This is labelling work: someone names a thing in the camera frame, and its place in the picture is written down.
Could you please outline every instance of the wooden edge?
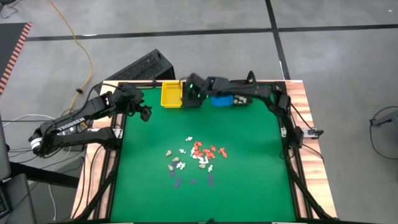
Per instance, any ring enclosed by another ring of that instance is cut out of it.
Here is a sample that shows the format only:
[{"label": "wooden edge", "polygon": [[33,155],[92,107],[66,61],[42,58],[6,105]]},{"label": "wooden edge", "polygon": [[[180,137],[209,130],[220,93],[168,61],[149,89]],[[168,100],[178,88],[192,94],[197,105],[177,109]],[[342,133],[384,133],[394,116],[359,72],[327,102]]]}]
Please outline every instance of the wooden edge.
[{"label": "wooden edge", "polygon": [[[162,82],[167,82],[169,80],[157,80],[157,82],[162,83]],[[310,107],[308,105],[308,100],[307,96],[305,94],[305,89],[304,89],[304,84],[303,81],[301,80],[258,80],[260,82],[285,82],[286,87],[287,87],[287,92],[290,95],[292,99],[292,104],[295,105],[295,107],[298,109],[300,114],[304,117],[306,122],[310,125],[313,126],[313,120],[311,116],[311,111]],[[103,83],[107,83],[110,85],[117,86],[119,82],[128,82],[128,83],[152,83],[152,80],[123,80],[123,81],[104,81]],[[114,91],[114,87],[112,86],[106,86],[103,85],[101,89],[101,94],[106,93],[107,91]],[[300,126],[302,128],[306,128],[307,126],[305,123],[301,120],[301,118],[298,116],[298,114],[292,110],[292,116],[294,117],[294,120],[296,122],[297,126]],[[117,124],[121,124],[121,115],[118,115]],[[103,128],[103,127],[109,127],[111,124],[111,118],[101,118],[93,123],[94,128]],[[320,148],[317,140],[310,140],[310,139],[304,139],[304,144],[314,148],[320,153]],[[76,215],[80,214],[84,208],[86,207],[86,197],[87,197],[87,187],[88,187],[88,175],[89,175],[89,169],[91,165],[91,161],[89,159],[92,159],[98,144],[90,144],[87,147],[86,151],[86,168],[81,172],[80,176],[80,181],[79,181],[79,186],[77,188],[76,192],[76,197],[75,197],[75,203],[73,204],[73,210],[72,214],[75,212],[76,207],[79,203],[80,200],[80,195],[81,195],[81,190],[82,190],[82,185],[83,185],[83,172],[86,172],[86,178],[85,178],[85,190],[83,191],[83,200],[81,201],[81,205],[76,213]],[[94,194],[98,190],[98,185],[100,182],[101,178],[101,171],[102,171],[102,166],[104,162],[104,149],[100,149],[101,151],[97,154],[95,158],[95,163],[93,166],[93,176],[91,179],[91,187],[90,187],[90,199],[94,196]],[[112,168],[113,162],[114,162],[114,155],[115,152],[111,153],[111,158],[109,160],[109,166],[108,166],[108,173]],[[314,196],[315,200],[323,207],[323,209],[331,216],[336,217],[336,211],[335,211],[335,206],[333,204],[333,199],[331,197],[331,192],[329,188],[329,183],[328,179],[326,176],[326,171],[325,167],[323,165],[322,160],[319,158],[318,155],[314,154],[311,150],[306,149],[303,147],[300,150],[300,155],[302,158],[302,164],[303,164],[303,169],[305,173],[305,178],[306,178],[306,183],[308,190],[311,192],[311,194]],[[297,188],[296,186],[296,192],[297,192],[297,200],[298,200],[298,205],[300,209],[300,213],[302,217],[306,217],[306,212],[305,212],[305,206],[304,206],[304,200],[303,200],[303,195],[301,194],[301,191]],[[101,209],[99,212],[99,217],[104,218],[105,213],[106,213],[106,207],[108,205],[108,195],[109,195],[109,187],[106,190],[106,192],[103,195],[103,199],[101,201]]]}]

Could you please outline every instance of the yellow bin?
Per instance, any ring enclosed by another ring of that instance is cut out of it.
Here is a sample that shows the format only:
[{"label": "yellow bin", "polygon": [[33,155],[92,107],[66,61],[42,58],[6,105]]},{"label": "yellow bin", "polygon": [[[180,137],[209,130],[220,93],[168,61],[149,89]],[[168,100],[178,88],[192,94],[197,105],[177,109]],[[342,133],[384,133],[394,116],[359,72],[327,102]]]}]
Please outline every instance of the yellow bin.
[{"label": "yellow bin", "polygon": [[180,108],[182,105],[182,82],[163,82],[160,105],[164,108]]}]

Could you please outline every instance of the floor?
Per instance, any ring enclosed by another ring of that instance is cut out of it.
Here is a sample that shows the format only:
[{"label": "floor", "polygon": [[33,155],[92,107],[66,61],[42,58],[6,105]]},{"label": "floor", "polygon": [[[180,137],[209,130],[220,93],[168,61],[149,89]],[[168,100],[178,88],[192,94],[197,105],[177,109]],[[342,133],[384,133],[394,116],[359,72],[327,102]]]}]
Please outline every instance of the floor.
[{"label": "floor", "polygon": [[[159,49],[174,65],[177,78],[191,72],[204,77],[244,78],[253,70],[257,79],[303,80],[315,124],[325,130],[320,145],[338,216],[342,220],[377,223],[395,223],[398,219],[398,163],[372,150],[368,121],[379,109],[398,105],[394,94],[398,82],[398,1],[55,3],[75,34],[89,38],[80,42],[93,59],[90,85],[153,49]],[[2,118],[23,114],[60,116],[68,108],[74,89],[86,78],[88,61],[70,38],[33,38],[70,35],[47,0],[22,0],[16,7],[18,13],[0,22],[33,25],[31,40],[25,43],[1,97]],[[233,33],[232,29],[242,33]],[[192,35],[192,30],[215,31]],[[187,31],[185,34],[191,35],[168,35],[168,31]],[[143,32],[166,33],[134,37]],[[79,98],[77,105],[82,101],[83,97]],[[7,142],[12,148],[28,146],[27,138],[36,127],[36,123],[8,126]],[[391,125],[375,129],[375,145],[384,155],[398,157],[398,142],[392,134]],[[65,153],[51,159],[34,159],[28,165],[43,167],[59,161]],[[31,157],[27,153],[12,159],[24,161]]]}]

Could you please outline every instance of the yellow cable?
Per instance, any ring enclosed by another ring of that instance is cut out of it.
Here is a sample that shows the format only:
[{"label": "yellow cable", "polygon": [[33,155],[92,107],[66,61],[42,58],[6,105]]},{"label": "yellow cable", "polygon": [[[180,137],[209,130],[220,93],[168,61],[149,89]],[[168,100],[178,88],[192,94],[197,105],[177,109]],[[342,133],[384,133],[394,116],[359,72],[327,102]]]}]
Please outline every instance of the yellow cable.
[{"label": "yellow cable", "polygon": [[[85,82],[82,84],[82,86],[80,87],[80,89],[82,90],[82,89],[84,89],[84,87],[86,87],[87,83],[88,83],[88,82],[91,80],[91,78],[93,77],[93,62],[91,61],[91,58],[90,58],[90,56],[88,55],[88,52],[86,51],[86,49],[77,41],[77,39],[76,39],[76,37],[75,37],[75,33],[73,32],[72,28],[70,27],[69,23],[68,23],[67,20],[64,18],[64,16],[62,15],[62,13],[61,13],[61,12],[59,11],[59,9],[55,6],[55,4],[54,4],[54,2],[53,2],[52,0],[49,0],[49,1],[50,1],[50,4],[52,5],[52,7],[58,12],[58,14],[59,14],[60,17],[62,18],[62,20],[66,23],[66,25],[68,26],[69,31],[70,31],[70,33],[72,34],[73,39],[75,40],[76,44],[86,53],[86,56],[87,56],[87,58],[88,58],[88,61],[90,62],[90,73],[88,74],[88,77],[87,77],[86,81],[85,81]],[[70,103],[70,106],[69,106],[68,113],[70,113],[71,110],[73,109],[73,105],[75,104],[78,95],[79,95],[79,94],[76,93],[76,94],[75,94],[75,97],[73,97],[73,100],[72,100],[72,102]]]}]

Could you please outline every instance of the green mat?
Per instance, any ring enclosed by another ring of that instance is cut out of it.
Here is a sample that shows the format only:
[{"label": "green mat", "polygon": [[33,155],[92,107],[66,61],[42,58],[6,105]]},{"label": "green mat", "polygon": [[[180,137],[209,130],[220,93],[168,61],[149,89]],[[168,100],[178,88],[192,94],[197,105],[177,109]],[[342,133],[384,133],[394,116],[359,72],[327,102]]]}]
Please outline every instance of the green mat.
[{"label": "green mat", "polygon": [[[262,102],[214,108],[209,99],[198,109],[165,109],[160,91],[144,92],[145,104],[153,106],[147,123],[138,114],[127,118],[112,222],[295,220],[287,169],[279,158],[279,125]],[[186,142],[188,136],[193,140]],[[228,158],[216,152],[208,164],[213,171],[200,169],[190,157],[195,141],[203,143],[201,149],[225,148]],[[171,176],[167,165],[177,156],[186,166]]]}]

